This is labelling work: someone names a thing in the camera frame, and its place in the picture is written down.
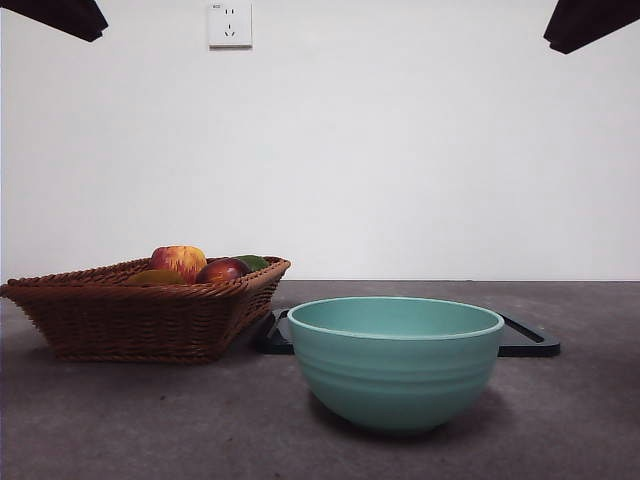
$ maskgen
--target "woven basket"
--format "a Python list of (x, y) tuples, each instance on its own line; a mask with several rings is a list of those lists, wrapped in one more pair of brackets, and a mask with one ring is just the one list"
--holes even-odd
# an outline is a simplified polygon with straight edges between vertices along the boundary
[(142, 258), (12, 279), (0, 287), (0, 296), (22, 308), (62, 360), (208, 363), (271, 309), (291, 263), (265, 258), (268, 267), (215, 285), (123, 285), (149, 268), (149, 259)]

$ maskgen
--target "apple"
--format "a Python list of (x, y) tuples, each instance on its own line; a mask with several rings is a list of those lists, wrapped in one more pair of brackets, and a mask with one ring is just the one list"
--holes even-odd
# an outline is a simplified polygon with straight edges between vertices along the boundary
[(154, 270), (173, 270), (182, 275), (185, 282), (192, 284), (196, 275), (207, 264), (202, 250), (196, 247), (174, 245), (158, 247), (153, 251), (149, 268)]
[(237, 258), (219, 258), (205, 266), (196, 276), (196, 283), (218, 283), (240, 278), (251, 272), (249, 265)]

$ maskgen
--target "electrical outlet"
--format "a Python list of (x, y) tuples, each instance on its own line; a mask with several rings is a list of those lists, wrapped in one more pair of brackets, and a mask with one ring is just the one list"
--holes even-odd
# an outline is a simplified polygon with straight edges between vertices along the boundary
[(251, 48), (251, 2), (229, 0), (209, 7), (209, 49)]

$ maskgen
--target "table surface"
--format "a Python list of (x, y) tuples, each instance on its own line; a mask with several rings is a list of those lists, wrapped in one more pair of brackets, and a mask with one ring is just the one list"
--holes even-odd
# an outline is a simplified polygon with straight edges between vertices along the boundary
[(273, 307), (350, 295), (484, 306), (562, 353), (501, 357), (465, 413), (389, 438), (328, 411), (255, 328), (208, 365), (61, 362), (4, 300), (2, 478), (640, 478), (640, 283), (283, 281)]

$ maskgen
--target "teal bowl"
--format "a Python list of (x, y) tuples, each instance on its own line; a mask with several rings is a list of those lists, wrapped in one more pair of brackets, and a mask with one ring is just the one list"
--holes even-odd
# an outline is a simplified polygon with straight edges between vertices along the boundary
[(319, 300), (288, 319), (313, 394), (354, 424), (399, 434), (430, 430), (475, 401), (504, 327), (484, 308), (407, 297)]

